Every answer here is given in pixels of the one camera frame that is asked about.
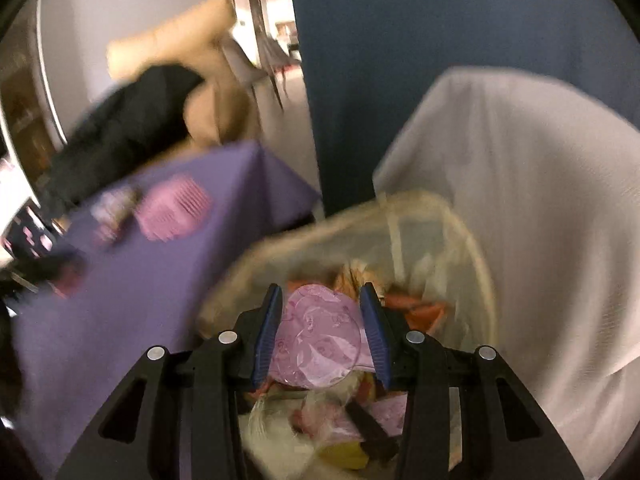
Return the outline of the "pink plastic spoon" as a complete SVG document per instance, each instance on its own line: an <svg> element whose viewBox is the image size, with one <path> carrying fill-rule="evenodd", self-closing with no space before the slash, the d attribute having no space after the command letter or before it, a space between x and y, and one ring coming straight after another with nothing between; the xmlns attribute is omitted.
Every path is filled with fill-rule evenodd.
<svg viewBox="0 0 640 480"><path fill-rule="evenodd" d="M374 371L359 304L320 284L286 298L269 375L295 388L331 387L354 370Z"/></svg>

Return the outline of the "yellow nabati wrapper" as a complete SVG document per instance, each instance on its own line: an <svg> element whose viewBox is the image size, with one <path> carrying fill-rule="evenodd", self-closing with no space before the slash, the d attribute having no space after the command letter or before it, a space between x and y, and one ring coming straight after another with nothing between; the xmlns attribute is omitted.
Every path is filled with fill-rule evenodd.
<svg viewBox="0 0 640 480"><path fill-rule="evenodd" d="M345 441L322 448L319 457L327 464L345 470L363 470L370 462L358 441Z"/></svg>

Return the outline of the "translucent trash bag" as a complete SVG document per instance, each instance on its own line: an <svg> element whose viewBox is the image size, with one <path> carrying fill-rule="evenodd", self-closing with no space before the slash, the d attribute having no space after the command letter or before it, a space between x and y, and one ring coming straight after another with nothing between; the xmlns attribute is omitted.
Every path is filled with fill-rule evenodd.
<svg viewBox="0 0 640 480"><path fill-rule="evenodd" d="M498 340L494 286L480 245L443 198L403 192L346 210L250 248L208 293L198 332L213 337L262 302L267 288L282 288L283 305L296 288L320 284L359 304L361 287L444 302L446 318L432 334L446 347L472 351ZM347 409L358 403L392 439L401 435L407 393L388 391L374 371L354 370L337 384L295 388L269 375L248 397L239 419L242 445L269 479L388 478L390 468L364 451ZM358 441L370 457L363 470L325 463L325 446Z"/></svg>

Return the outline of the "orange white snack bag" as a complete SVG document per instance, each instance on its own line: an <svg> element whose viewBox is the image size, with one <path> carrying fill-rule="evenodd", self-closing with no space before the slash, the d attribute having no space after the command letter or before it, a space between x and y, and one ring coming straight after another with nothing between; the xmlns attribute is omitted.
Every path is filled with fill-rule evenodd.
<svg viewBox="0 0 640 480"><path fill-rule="evenodd" d="M444 302L424 302L400 292L385 295L385 307L399 311L412 330L420 330L422 333L432 334L436 327L447 315L447 305Z"/></svg>

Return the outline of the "purple tablecloth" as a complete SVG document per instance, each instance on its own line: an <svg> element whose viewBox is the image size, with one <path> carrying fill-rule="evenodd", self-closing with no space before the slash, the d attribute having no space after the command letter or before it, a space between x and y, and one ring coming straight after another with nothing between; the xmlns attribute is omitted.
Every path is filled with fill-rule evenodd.
<svg viewBox="0 0 640 480"><path fill-rule="evenodd" d="M13 423L43 478L56 475L143 352L188 348L206 292L251 244L308 216L319 198L255 142L154 166L132 182L149 190L175 176L192 178L212 202L193 233L159 242L133 226L106 247L91 212L79 209L61 240L84 260L79 285L17 306L13 340L25 385Z"/></svg>

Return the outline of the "pink plastic basket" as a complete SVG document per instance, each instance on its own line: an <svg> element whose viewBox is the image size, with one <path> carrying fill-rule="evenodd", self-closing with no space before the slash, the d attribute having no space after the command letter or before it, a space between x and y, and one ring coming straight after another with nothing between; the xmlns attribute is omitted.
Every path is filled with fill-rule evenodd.
<svg viewBox="0 0 640 480"><path fill-rule="evenodd" d="M167 242L195 232L207 218L212 199L186 174L160 182L143 197L134 216L142 234L153 242Z"/></svg>

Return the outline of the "black polka dot bag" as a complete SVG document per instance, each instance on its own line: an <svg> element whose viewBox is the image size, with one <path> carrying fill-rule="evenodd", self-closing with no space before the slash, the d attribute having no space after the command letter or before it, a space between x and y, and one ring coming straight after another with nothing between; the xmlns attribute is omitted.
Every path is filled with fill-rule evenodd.
<svg viewBox="0 0 640 480"><path fill-rule="evenodd" d="M38 258L51 251L55 237L39 208L28 200L2 233L1 246L14 259Z"/></svg>

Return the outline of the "white cloth covered seat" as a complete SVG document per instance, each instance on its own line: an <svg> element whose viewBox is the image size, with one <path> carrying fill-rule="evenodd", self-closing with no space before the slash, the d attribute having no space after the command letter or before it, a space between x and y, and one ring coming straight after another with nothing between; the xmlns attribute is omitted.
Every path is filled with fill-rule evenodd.
<svg viewBox="0 0 640 480"><path fill-rule="evenodd" d="M457 67L373 182L457 211L494 279L500 353L602 477L639 421L638 129L565 82Z"/></svg>

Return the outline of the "black jacket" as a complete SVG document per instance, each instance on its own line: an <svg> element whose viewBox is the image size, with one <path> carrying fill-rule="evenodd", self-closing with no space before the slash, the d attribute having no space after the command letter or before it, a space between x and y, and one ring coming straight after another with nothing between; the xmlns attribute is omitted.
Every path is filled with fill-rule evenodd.
<svg viewBox="0 0 640 480"><path fill-rule="evenodd" d="M76 125L52 160L38 200L57 219L186 140L183 107L204 79L178 64L153 66Z"/></svg>

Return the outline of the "beige dining chair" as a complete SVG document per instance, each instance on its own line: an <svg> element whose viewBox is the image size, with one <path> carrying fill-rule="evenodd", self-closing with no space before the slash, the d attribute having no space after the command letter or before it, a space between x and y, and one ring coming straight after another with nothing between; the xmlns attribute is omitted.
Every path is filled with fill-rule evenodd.
<svg viewBox="0 0 640 480"><path fill-rule="evenodd" d="M274 96L281 108L284 108L280 90L286 90L286 72L291 68L302 66L302 61L282 49L280 44L260 32L256 39L258 61L254 63L245 53L240 44L231 36L221 41L222 50L232 72L239 79L242 86L250 90L257 99L256 88L260 82L268 81Z"/></svg>

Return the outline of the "dark blue cabinet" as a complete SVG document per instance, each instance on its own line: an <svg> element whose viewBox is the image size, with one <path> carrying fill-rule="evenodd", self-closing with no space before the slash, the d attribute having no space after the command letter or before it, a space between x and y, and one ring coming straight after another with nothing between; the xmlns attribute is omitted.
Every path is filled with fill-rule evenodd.
<svg viewBox="0 0 640 480"><path fill-rule="evenodd" d="M639 21L622 0L293 0L324 210L373 196L375 167L445 70L561 79L639 119Z"/></svg>

